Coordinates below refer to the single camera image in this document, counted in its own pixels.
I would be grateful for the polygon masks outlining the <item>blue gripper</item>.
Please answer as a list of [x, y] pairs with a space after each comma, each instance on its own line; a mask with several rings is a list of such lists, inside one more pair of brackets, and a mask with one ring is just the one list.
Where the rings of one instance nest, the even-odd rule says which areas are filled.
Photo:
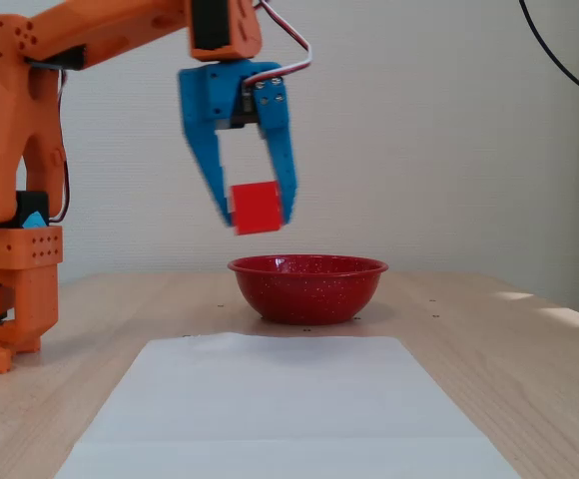
[[[246, 79], [275, 69], [273, 62], [234, 61], [179, 72], [183, 120], [238, 128], [259, 124], [279, 185], [283, 221], [291, 221], [297, 189], [286, 86], [273, 77], [248, 86]], [[185, 129], [186, 140], [224, 224], [233, 226], [221, 165], [219, 137], [213, 129]]]

